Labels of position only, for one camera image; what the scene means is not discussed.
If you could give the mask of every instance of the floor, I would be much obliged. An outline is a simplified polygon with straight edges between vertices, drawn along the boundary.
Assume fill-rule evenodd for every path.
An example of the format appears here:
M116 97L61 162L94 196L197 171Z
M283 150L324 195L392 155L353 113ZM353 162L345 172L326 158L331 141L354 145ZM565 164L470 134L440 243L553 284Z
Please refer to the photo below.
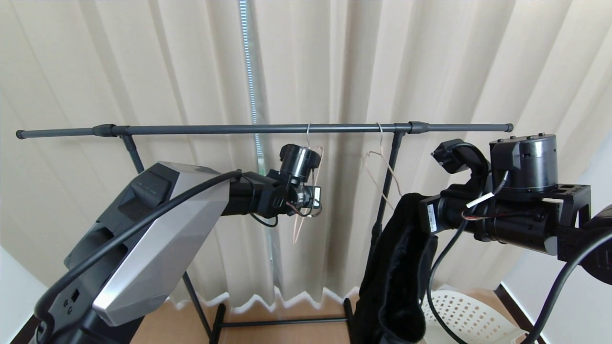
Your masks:
M501 301L490 290L464 291L474 299L488 304L513 322L510 313ZM351 297L353 307L357 296ZM212 321L215 318L216 307L205 308L206 318ZM236 321L262 321L295 319L313 316L344 316L342 305L335 299L324 295L320 309L314 308L311 303L304 300L294 304L290 308L278 307L273 312L261 303L255 303L248 311L236 314L226 312L226 322ZM201 344L207 343L208 337L200 323L200 319L193 307L189 304L180 310L174 305L166 302L157 311L145 317L136 336L132 340L135 344L161 344L161 343L183 343ZM219 343L349 343L348 332L345 323L320 323L320 324L293 324L257 327L235 327L222 330Z

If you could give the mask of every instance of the garment rack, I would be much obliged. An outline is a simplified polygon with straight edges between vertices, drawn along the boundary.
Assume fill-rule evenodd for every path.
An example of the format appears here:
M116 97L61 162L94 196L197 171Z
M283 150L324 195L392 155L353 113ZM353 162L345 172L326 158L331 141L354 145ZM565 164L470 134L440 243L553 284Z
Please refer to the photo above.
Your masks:
M133 135L202 135L202 134L264 134L264 133L393 133L391 152L389 155L389 166L385 175L380 205L376 222L372 227L370 253L383 230L383 215L385 210L385 197L389 195L391 186L391 171L395 168L397 155L400 150L401 139L406 134L420 134L426 132L511 132L512 124L429 124L425 122L407 122L394 124L252 124L252 125L114 125L102 124L92 128L68 128L68 129L46 129L46 130L17 130L17 138L41 138L41 137L64 137L64 136L101 136L119 137L123 140L126 150L136 171L144 171L143 163L138 154ZM247 327L247 326L270 326L284 324L307 324L307 323L330 323L346 322L350 333L353 309L351 301L346 298L343 302L344 317L335 318L307 318L273 321L246 321L240 323L224 323L225 305L217 306L217 314L212 328L210 327L202 305L198 300L189 274L185 271L183 282L189 296L200 317L204 330L209 338L210 344L217 344L221 330L225 327Z

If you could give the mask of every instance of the white plastic basket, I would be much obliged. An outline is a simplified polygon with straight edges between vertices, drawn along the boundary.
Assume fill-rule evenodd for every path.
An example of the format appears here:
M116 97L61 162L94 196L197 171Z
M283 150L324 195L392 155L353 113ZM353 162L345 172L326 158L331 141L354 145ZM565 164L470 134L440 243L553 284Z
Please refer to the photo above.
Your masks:
M488 305L456 291L434 291L431 298L446 325L466 343L515 344L518 337L527 333ZM433 316L427 298L422 308L427 322L425 341L428 344L455 343Z

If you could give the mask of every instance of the sheer white curtain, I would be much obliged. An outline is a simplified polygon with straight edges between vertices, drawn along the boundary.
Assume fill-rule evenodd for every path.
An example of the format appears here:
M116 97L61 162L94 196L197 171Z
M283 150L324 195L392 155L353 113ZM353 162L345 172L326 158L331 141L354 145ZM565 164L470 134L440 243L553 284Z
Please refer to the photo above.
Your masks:
M515 134L558 134L561 180L575 182L612 127L612 2L268 1L250 8L260 121L279 123L512 122ZM135 172L119 140L19 141L17 129L101 123L249 124L236 1L0 3L2 246L44 283ZM503 133L426 133L402 142L403 192L438 193L447 175L429 156L462 138L483 151ZM256 170L252 135L136 137L157 160ZM343 295L365 268L379 192L361 156L377 134L311 134L324 146L323 215L268 230L219 220L189 272L205 299L229 292L274 300L324 287ZM285 143L262 137L277 168ZM383 141L389 153L390 136ZM384 164L368 166L382 184ZM390 200L399 199L394 188ZM387 208L385 222L391 214ZM442 235L441 247L452 233ZM466 234L438 271L460 288L494 288L520 250ZM186 298L179 284L175 300Z

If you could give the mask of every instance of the white wall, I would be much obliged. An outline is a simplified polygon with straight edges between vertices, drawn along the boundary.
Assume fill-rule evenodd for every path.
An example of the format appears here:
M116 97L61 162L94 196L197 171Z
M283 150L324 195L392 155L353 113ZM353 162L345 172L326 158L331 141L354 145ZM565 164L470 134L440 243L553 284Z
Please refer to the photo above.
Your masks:
M595 215L612 203L612 132L578 184L590 184ZM503 285L532 322L537 318L563 262L555 257L526 252ZM551 344L610 343L612 286L599 282L582 267L572 273L544 328Z
M0 247L0 343L10 343L47 288Z

